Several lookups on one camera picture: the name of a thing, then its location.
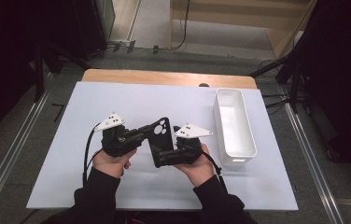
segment person's left hand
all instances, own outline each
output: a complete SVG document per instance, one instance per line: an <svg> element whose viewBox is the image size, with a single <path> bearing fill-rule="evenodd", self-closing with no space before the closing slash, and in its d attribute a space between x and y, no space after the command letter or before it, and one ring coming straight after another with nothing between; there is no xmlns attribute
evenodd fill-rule
<svg viewBox="0 0 351 224"><path fill-rule="evenodd" d="M135 154L136 151L137 149L130 151L121 157L113 158L101 150L93 158L93 167L105 174L120 178L123 175L123 168L129 169L129 167L132 165L129 162L129 159Z"/></svg>

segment gray carpet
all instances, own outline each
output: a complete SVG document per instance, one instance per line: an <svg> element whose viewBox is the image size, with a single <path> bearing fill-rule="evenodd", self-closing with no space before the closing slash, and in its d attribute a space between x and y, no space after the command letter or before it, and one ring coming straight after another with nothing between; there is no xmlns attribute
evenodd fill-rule
<svg viewBox="0 0 351 224"><path fill-rule="evenodd" d="M89 64L103 69L243 75L255 71L260 61L167 51L152 55L151 51L144 49L135 49L133 53L127 54L126 49L121 49L118 52L102 53L90 60ZM76 82L81 80L84 72L73 63L63 62L63 65L64 69L60 75L56 76L49 98L0 193L0 223L19 223L31 212L25 206L60 122L60 120L54 121L60 108L52 104L66 105ZM263 94L279 93L274 82L275 73L274 69L257 78L259 89ZM21 98L0 124L0 163L33 104L33 99L34 88ZM279 100L280 98L265 98L266 103ZM276 108L272 108L268 112L272 113L275 110ZM314 123L310 117L304 114L302 109L300 111L305 131L311 140L335 198L350 199L351 166L328 161L324 145L317 134ZM290 183L294 187L300 211L250 211L251 216L259 223L330 223L299 142L289 122L286 109L281 107L270 115L270 120L288 171ZM345 222L351 223L351 205L342 204L340 209ZM39 223L57 212L57 210L39 211L27 223Z"/></svg>

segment white plastic bin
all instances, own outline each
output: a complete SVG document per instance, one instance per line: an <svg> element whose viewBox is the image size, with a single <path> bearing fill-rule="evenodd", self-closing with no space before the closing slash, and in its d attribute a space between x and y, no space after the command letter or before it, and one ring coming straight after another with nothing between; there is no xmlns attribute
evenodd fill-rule
<svg viewBox="0 0 351 224"><path fill-rule="evenodd" d="M257 155L243 94L237 89L217 89L214 104L219 159L225 166L242 166Z"/></svg>

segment floor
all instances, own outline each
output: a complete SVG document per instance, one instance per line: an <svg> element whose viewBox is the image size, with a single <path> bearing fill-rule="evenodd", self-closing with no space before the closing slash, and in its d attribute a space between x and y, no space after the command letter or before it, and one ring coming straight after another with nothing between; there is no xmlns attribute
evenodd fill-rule
<svg viewBox="0 0 351 224"><path fill-rule="evenodd" d="M159 46L160 48L166 48L168 45L167 27L169 12L167 8L169 6L169 1L131 0L128 2L128 7L123 5L125 4L124 2L126 1L114 0L114 6L116 6L116 11L129 11L128 13L130 15L126 16L127 18L123 18L122 20L124 22L121 23L130 27L127 29L114 29L111 36L113 42L124 42L127 44L129 41L135 40L135 46L138 48L151 49L155 45ZM174 46L176 46L183 36L183 22L173 21L173 23L175 41ZM297 43L301 34L302 33L299 33L299 35L296 37L295 43ZM185 44L179 51L192 54L231 58L235 59L235 61L237 61L236 59L262 61L261 64L256 64L252 68L250 67L249 69L252 71L275 60L270 43L267 40L265 31L262 28L218 25L204 22L188 22L187 38ZM100 58L96 58L94 60L97 61L97 64L100 64ZM79 70L75 72L75 70L75 68L66 68L65 73L71 75L69 77L62 77L58 79L60 82L54 84L55 88L53 89L55 92L53 92L52 96L49 97L49 102L66 104L69 95L65 92L72 92L74 87L73 83L75 83L75 81L78 80L83 74L83 72ZM272 90L270 93L273 93L273 91L278 91L276 87L277 85L274 82L274 74L275 70L269 74L265 74L257 78L258 85L261 86L262 89ZM33 95L34 91L29 91L25 94L25 96L23 96L25 99L22 99L21 101L31 102L31 99L34 97ZM13 136L17 135L20 125L27 117L31 106L32 104L19 104L15 107L15 110L9 113L7 119L5 119L5 122L0 125L0 139L2 139L1 136L4 134L11 134ZM284 110L283 114L286 115L286 109L284 107L281 109ZM303 124L305 130L315 130L315 124L312 122L311 118L304 113L302 105L299 105L299 111L300 113L298 115L298 119ZM40 117L36 120L35 126L37 128L31 130L31 135L39 136L41 132L55 134L58 122L47 124L43 120L56 118L58 112L58 109L53 109L53 106L50 106L50 108L45 107ZM276 133L281 133L286 127L292 130L293 127L290 124L286 125L284 121L278 120L277 117L280 116L280 114L275 113L275 111L271 112L274 112L274 116L272 118ZM323 147L324 144L317 131L306 132L305 134L309 140L310 147L314 151L314 155L316 156L320 169L325 176L326 183L330 187L330 193L333 198L336 199L336 204L340 210L340 214L342 215L341 220L331 223L351 223L351 165L347 163L334 163L329 161ZM46 134L44 136L45 137L43 139L39 139L38 144L40 144L40 146L43 148L49 148L51 138L53 136L50 134ZM4 140L0 140L0 164L2 158L6 156L9 146L12 145L12 140L13 139L6 138ZM1 194L8 196L6 198L0 196L0 223L8 223L7 220L21 220L21 217L26 217L29 214L29 211L23 211L21 213L17 207L20 206L18 204L20 197L28 198L32 183L34 183L36 179L36 172L39 172L39 169L34 170L34 167L31 168L32 170L30 173L25 172L25 163L31 160L40 164L45 159L45 155L47 153L45 150L36 151L36 144L36 140L35 142L33 142L32 139L27 139L25 141L23 151L21 152L21 158L23 158L23 160L16 162L12 173L9 175L7 184L4 186L1 192ZM287 141L287 139L279 140L279 144L281 144L281 148L300 147L298 144L295 144L292 141ZM282 155L285 158L295 157L292 153L294 152L288 150L282 151ZM322 205L315 206L314 204L309 204L310 201L308 200L308 198L311 197L311 195L307 195L309 194L308 192L313 191L316 194L315 202L320 203L320 197L317 193L317 183L313 181L309 182L307 179L305 182L303 182L303 178L301 178L302 176L309 176L309 178L311 178L311 170L309 170L307 166L301 166L299 169L297 166L292 165L293 163L296 163L296 160L304 160L301 153L298 155L298 158L295 157L294 159L287 159L285 161L285 165L286 167L292 167L292 169L288 169L288 175L290 178L294 179L293 176L295 176L293 186L295 189L295 194L299 197L297 200L301 208L301 211L299 212L300 215L295 215L292 213L270 213L269 215L263 215L260 212L252 212L252 215L259 217L262 223L314 223L312 220L326 220L328 213L325 212L324 207ZM30 220L30 223L37 223L38 220L42 220L43 217L47 217L50 214L53 214L53 212L56 211L42 211L40 214L35 215L35 217Z"/></svg>

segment black sweater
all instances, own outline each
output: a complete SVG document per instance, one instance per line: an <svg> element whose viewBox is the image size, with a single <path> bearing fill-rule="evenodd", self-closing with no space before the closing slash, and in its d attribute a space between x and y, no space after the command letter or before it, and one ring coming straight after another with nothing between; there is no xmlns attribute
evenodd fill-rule
<svg viewBox="0 0 351 224"><path fill-rule="evenodd" d="M50 217L43 224L112 223L119 182L119 178L91 168L86 186L74 193L75 205ZM216 176L193 191L202 203L202 223L257 223L244 211L245 205L238 197L225 192Z"/></svg>

